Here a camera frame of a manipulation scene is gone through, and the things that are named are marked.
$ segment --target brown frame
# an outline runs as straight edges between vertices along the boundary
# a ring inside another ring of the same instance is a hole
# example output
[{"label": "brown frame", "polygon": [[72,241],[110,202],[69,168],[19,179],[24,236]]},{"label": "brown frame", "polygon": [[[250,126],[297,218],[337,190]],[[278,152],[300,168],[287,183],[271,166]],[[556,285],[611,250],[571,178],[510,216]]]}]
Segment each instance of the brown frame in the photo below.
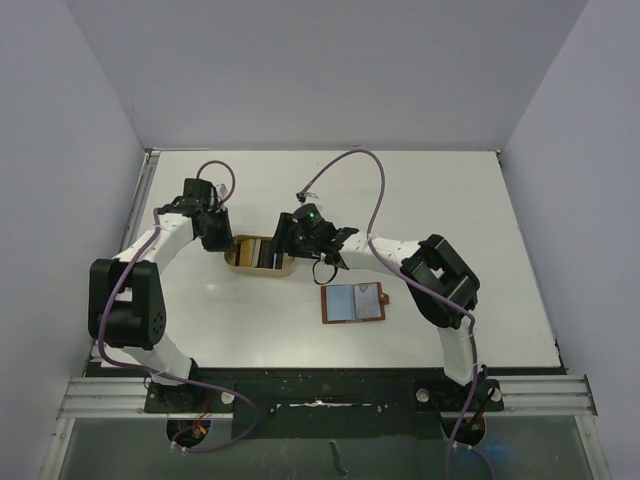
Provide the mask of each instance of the brown frame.
[{"label": "brown frame", "polygon": [[372,285],[378,286],[378,300],[380,300],[380,316],[375,318],[358,318],[353,320],[335,320],[330,322],[327,313],[327,287],[335,285],[323,285],[320,287],[320,302],[322,304],[322,323],[325,325],[331,325],[334,323],[361,323],[361,322],[376,322],[386,319],[384,306],[389,305],[389,295],[382,291],[382,284],[380,282],[364,282],[364,283],[352,283],[352,284],[339,284],[348,287],[356,287],[358,285]]}]

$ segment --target screw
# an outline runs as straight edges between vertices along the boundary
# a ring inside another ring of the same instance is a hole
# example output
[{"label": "screw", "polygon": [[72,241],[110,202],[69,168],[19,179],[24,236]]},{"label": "screw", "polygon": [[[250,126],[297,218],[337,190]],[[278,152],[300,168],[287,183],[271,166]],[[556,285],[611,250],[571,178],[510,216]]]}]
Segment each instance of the screw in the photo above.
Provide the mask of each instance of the screw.
[{"label": "screw", "polygon": [[224,403],[225,405],[231,405],[231,403],[233,403],[233,400],[236,397],[228,392],[222,392],[222,394],[220,395],[220,401],[222,403]]},{"label": "screw", "polygon": [[429,390],[421,388],[416,392],[416,398],[420,403],[427,403],[429,401]]},{"label": "screw", "polygon": [[502,400],[502,392],[499,389],[494,388],[493,394],[491,394],[491,401],[499,402],[500,400]]}]

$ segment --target metal extrusion bar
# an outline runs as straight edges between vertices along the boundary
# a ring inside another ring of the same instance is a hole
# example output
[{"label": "metal extrusion bar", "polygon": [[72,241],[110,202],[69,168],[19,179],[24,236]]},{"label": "metal extrusion bar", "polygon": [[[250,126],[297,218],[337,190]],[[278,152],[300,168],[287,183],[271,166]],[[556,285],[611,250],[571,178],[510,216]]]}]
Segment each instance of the metal extrusion bar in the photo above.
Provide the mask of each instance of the metal extrusion bar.
[{"label": "metal extrusion bar", "polygon": [[120,250],[124,250],[129,247],[138,234],[140,228],[140,222],[142,221],[142,212],[144,205],[149,196],[151,190],[151,183],[153,182],[153,176],[155,170],[158,167],[158,159],[160,158],[160,152],[158,150],[147,150],[144,154],[144,161],[142,162],[142,169],[138,177],[138,185],[133,197],[131,205],[131,212],[129,214],[129,220],[124,231]]},{"label": "metal extrusion bar", "polygon": [[60,476],[74,423],[73,418],[61,418],[56,422],[40,469],[40,480],[57,480]]},{"label": "metal extrusion bar", "polygon": [[604,458],[594,419],[585,416],[576,417],[576,423],[593,478],[595,480],[610,480],[607,461]]},{"label": "metal extrusion bar", "polygon": [[[586,377],[498,377],[503,412],[487,416],[582,416],[596,408]],[[194,418],[197,413],[149,414],[144,412],[147,391],[141,378],[72,378],[59,418]],[[207,418],[231,419],[231,413]]]},{"label": "metal extrusion bar", "polygon": [[[147,389],[142,378],[72,378],[58,418],[195,418],[198,413],[145,413]],[[231,413],[207,414],[232,419]]]}]

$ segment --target cable connector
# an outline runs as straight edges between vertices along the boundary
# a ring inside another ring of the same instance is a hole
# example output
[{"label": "cable connector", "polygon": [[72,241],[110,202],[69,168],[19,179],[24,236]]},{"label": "cable connector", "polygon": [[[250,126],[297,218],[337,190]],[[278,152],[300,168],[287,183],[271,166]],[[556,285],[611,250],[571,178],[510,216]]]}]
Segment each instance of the cable connector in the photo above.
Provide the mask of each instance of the cable connector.
[{"label": "cable connector", "polygon": [[176,450],[180,450],[180,453],[182,453],[183,455],[187,454],[187,447],[185,447],[184,445],[180,445],[180,448],[176,448],[176,446],[178,445],[178,442],[176,442],[175,440],[171,441],[171,445],[169,445],[169,453],[173,453]]},{"label": "cable connector", "polygon": [[296,193],[296,198],[301,205],[304,205],[307,200],[310,200],[311,203],[316,206],[319,212],[321,212],[322,208],[324,207],[322,201],[320,200],[320,197],[313,192],[298,192]]}]

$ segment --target black mount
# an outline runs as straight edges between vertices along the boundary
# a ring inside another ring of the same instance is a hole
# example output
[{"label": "black mount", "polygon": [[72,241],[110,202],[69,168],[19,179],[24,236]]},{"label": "black mount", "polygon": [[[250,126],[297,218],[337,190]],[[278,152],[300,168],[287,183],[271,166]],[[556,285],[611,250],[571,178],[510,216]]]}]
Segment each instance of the black mount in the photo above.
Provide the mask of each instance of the black mount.
[{"label": "black mount", "polygon": [[235,243],[229,224],[229,211],[220,205],[216,187],[207,180],[185,178],[182,196],[158,209],[191,218],[193,233],[207,252],[231,252]]},{"label": "black mount", "polygon": [[[419,242],[420,249],[402,262],[400,271],[421,285],[439,293],[465,310],[473,310],[478,303],[480,280],[460,255],[440,235],[431,235]],[[432,270],[442,270],[436,277]],[[442,328],[460,328],[463,315],[426,293],[408,285],[420,313]]]},{"label": "black mount", "polygon": [[[102,312],[109,295],[126,266],[126,263],[116,259],[99,259],[91,265],[89,334],[94,340],[98,338]],[[124,288],[132,290],[131,301],[114,302],[105,342],[114,348],[151,350],[164,335],[167,320],[157,265],[146,261],[137,263],[126,278]]]},{"label": "black mount", "polygon": [[[258,405],[260,428],[248,437],[253,439],[383,435],[440,439],[448,428],[443,414],[460,412],[470,388],[452,382],[441,369],[200,369],[194,378],[242,392]],[[185,387],[151,383],[145,412],[197,414],[204,394],[210,393],[209,412],[233,412],[233,436],[254,419],[255,412],[238,398],[226,405],[215,392]],[[504,410],[501,400],[487,401],[491,388],[499,389],[499,382],[484,379],[478,384],[470,413],[480,408]],[[427,401],[421,399],[421,390],[428,391]],[[470,443],[469,432],[462,431],[465,437],[459,434],[458,440]]]},{"label": "black mount", "polygon": [[318,260],[324,255],[324,263],[347,269],[340,249],[357,228],[336,228],[326,221],[313,203],[306,203],[293,213],[282,212],[273,235],[275,253],[287,253],[292,257]]}]

